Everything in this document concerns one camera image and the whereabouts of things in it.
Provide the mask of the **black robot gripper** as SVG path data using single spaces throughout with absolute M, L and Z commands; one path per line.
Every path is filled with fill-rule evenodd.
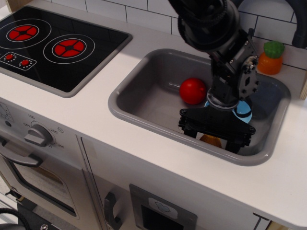
M 196 138 L 198 133 L 211 135 L 227 141 L 225 150 L 238 154 L 241 148 L 249 146 L 256 129 L 237 119 L 232 112 L 221 112 L 212 106 L 184 108 L 180 110 L 178 126 L 184 134 Z

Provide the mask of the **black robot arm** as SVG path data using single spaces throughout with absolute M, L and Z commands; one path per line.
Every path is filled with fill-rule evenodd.
M 226 150 L 237 153 L 250 144 L 256 130 L 237 118 L 241 101 L 249 102 L 260 82 L 252 32 L 240 26 L 237 7 L 229 0 L 172 0 L 178 30 L 184 41 L 211 59 L 212 85 L 204 108 L 182 109 L 179 126 L 190 137 L 198 133 L 226 140 Z

